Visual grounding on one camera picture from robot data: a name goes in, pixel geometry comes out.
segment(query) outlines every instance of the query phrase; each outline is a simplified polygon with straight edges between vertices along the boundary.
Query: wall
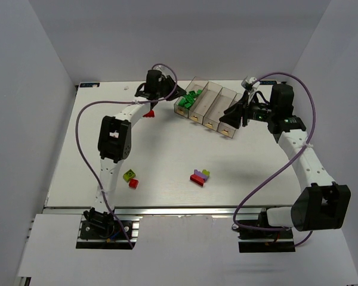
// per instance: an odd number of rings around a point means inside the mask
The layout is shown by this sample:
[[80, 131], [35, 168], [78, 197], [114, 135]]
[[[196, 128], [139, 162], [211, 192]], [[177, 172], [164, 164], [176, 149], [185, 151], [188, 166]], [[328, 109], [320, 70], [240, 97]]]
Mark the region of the wall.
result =
[[143, 80], [157, 62], [180, 79], [291, 72], [330, 0], [30, 0], [68, 74]]
[[[315, 150], [352, 192], [343, 231], [358, 271], [358, 1], [330, 3], [294, 74], [317, 105]], [[296, 91], [297, 114], [310, 126], [310, 104], [301, 88]]]
[[75, 89], [27, 0], [0, 0], [0, 286], [12, 285]]

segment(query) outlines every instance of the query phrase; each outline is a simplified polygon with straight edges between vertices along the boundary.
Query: red toy piece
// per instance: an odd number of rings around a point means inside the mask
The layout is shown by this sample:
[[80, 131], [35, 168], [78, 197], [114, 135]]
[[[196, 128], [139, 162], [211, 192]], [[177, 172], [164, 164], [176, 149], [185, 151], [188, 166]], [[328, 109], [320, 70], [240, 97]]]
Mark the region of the red toy piece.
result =
[[204, 179], [199, 177], [198, 175], [191, 175], [190, 180], [197, 183], [200, 186], [204, 185]]
[[155, 117], [155, 113], [153, 110], [150, 110], [150, 112], [146, 113], [143, 117]]
[[138, 187], [139, 181], [136, 179], [131, 179], [129, 182], [129, 187], [136, 189]]

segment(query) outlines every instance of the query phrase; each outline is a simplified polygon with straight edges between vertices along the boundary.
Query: red cube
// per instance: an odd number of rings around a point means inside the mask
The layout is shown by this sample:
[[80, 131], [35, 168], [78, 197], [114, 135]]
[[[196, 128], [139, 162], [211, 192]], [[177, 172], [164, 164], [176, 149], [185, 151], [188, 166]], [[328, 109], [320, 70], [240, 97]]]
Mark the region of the red cube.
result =
[[136, 179], [131, 179], [129, 182], [129, 187], [136, 189], [138, 187], [139, 181]]
[[197, 183], [200, 186], [204, 185], [204, 179], [199, 177], [198, 175], [191, 175], [190, 180]]

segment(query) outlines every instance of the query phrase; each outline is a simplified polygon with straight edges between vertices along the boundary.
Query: green block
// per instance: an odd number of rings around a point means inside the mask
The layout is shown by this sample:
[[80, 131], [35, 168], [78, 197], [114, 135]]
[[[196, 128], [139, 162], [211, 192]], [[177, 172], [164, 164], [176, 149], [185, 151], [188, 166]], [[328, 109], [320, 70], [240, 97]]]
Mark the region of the green block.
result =
[[202, 173], [203, 173], [204, 175], [206, 175], [206, 176], [209, 176], [209, 172], [208, 172], [206, 169], [204, 169], [204, 170], [202, 171]]
[[193, 100], [191, 95], [186, 95], [184, 98], [187, 100], [187, 102], [189, 102], [191, 104], [194, 104], [194, 102], [195, 102], [195, 100]]
[[184, 106], [186, 104], [186, 99], [185, 98], [182, 98], [181, 101], [179, 101], [178, 105], [179, 106]]
[[132, 178], [134, 178], [136, 175], [135, 173], [130, 169], [126, 173], [124, 173], [124, 180], [126, 182], [129, 182]]

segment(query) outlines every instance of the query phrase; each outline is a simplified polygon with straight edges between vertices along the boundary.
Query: purple cable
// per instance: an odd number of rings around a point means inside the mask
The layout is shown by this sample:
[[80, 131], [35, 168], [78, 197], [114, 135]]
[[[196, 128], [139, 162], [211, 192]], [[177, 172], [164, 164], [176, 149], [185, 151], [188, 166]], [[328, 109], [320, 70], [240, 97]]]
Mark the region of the purple cable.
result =
[[[305, 143], [306, 144], [309, 144], [313, 134], [314, 134], [314, 130], [316, 128], [316, 106], [314, 105], [314, 101], [313, 101], [313, 97], [311, 96], [311, 93], [308, 89], [308, 87], [306, 87], [305, 83], [302, 82], [301, 79], [299, 79], [298, 77], [290, 74], [290, 73], [283, 73], [281, 71], [276, 71], [274, 73], [268, 73], [268, 74], [265, 74], [264, 76], [258, 78], [257, 80], [255, 80], [254, 82], [252, 82], [252, 85], [254, 85], [255, 83], [257, 83], [258, 81], [268, 77], [268, 76], [272, 76], [274, 74], [281, 74], [281, 75], [284, 75], [284, 76], [289, 76], [293, 79], [295, 79], [296, 81], [298, 81], [302, 86], [303, 88], [305, 89], [306, 91], [306, 94], [308, 95], [309, 97], [309, 100], [310, 100], [310, 104], [311, 104], [311, 110], [312, 110], [312, 115], [313, 115], [313, 121], [312, 121], [312, 124], [311, 124], [311, 129], [310, 129], [310, 134], [308, 136], [308, 138], [306, 139]], [[274, 173], [273, 175], [271, 175], [268, 179], [266, 179], [264, 182], [262, 182], [259, 186], [257, 186], [252, 192], [250, 192], [242, 201], [241, 203], [237, 206], [236, 210], [234, 211], [233, 213], [233, 222], [240, 228], [245, 228], [245, 229], [253, 229], [253, 230], [256, 230], [256, 231], [283, 231], [283, 230], [286, 230], [287, 228], [260, 228], [259, 226], [250, 226], [250, 225], [242, 225], [241, 223], [238, 223], [237, 220], [236, 220], [236, 216], [239, 212], [239, 210], [242, 208], [242, 206], [246, 203], [246, 201], [248, 201], [254, 194], [256, 194], [263, 186], [265, 186], [266, 184], [268, 184], [270, 181], [272, 181], [276, 176], [278, 176], [279, 174], [281, 174], [285, 169], [287, 169], [291, 164], [294, 163], [295, 160], [297, 160], [301, 155], [302, 153], [305, 151], [305, 149], [307, 148], [307, 146], [303, 146], [299, 152], [294, 155], [293, 158], [291, 158], [281, 169], [279, 169], [276, 173]], [[297, 244], [297, 246], [301, 245], [302, 243], [304, 243], [311, 235], [311, 233], [309, 233], [306, 238], [301, 241], [300, 243]]]
[[98, 182], [98, 185], [100, 186], [100, 189], [101, 189], [101, 193], [102, 193], [102, 197], [103, 197], [103, 201], [106, 205], [106, 208], [107, 210], [109, 211], [109, 213], [112, 214], [112, 216], [116, 219], [116, 221], [119, 223], [119, 225], [121, 226], [121, 230], [122, 232], [124, 233], [126, 239], [127, 239], [127, 242], [129, 243], [131, 249], [134, 248], [129, 236], [127, 235], [127, 232], [125, 231], [125, 228], [124, 228], [124, 225], [122, 224], [121, 220], [117, 217], [117, 215], [113, 212], [113, 210], [110, 208], [109, 206], [109, 202], [107, 201], [107, 198], [106, 198], [106, 194], [103, 190], [103, 185], [101, 183], [101, 180], [100, 180], [100, 177], [98, 177], [98, 175], [96, 174], [96, 172], [94, 171], [94, 169], [92, 168], [92, 166], [90, 165], [89, 161], [87, 160], [87, 158], [85, 157], [85, 154], [84, 152], [82, 151], [82, 148], [81, 148], [81, 143], [79, 142], [79, 137], [78, 137], [78, 126], [79, 126], [79, 120], [81, 118], [81, 115], [82, 113], [88, 109], [89, 107], [93, 106], [93, 105], [96, 105], [96, 104], [102, 104], [102, 103], [111, 103], [111, 104], [146, 104], [146, 103], [153, 103], [153, 102], [159, 102], [159, 101], [162, 101], [162, 100], [166, 100], [168, 99], [176, 90], [177, 86], [178, 86], [178, 77], [177, 75], [175, 74], [175, 72], [173, 71], [172, 68], [170, 68], [169, 66], [165, 65], [165, 64], [155, 64], [152, 69], [154, 69], [156, 66], [164, 66], [166, 68], [168, 68], [172, 74], [174, 75], [175, 77], [175, 85], [174, 85], [174, 88], [173, 90], [165, 97], [165, 98], [161, 98], [161, 99], [158, 99], [158, 100], [145, 100], [145, 101], [138, 101], [138, 102], [135, 102], [135, 101], [109, 101], [109, 100], [103, 100], [103, 101], [94, 101], [92, 103], [89, 103], [88, 105], [84, 106], [83, 109], [80, 110], [80, 112], [78, 113], [77, 115], [77, 119], [76, 119], [76, 127], [75, 127], [75, 135], [76, 135], [76, 144], [77, 144], [77, 149], [78, 149], [78, 152], [80, 153], [82, 159], [84, 160], [85, 164], [88, 166], [90, 172], [94, 175], [95, 179], [97, 180]]

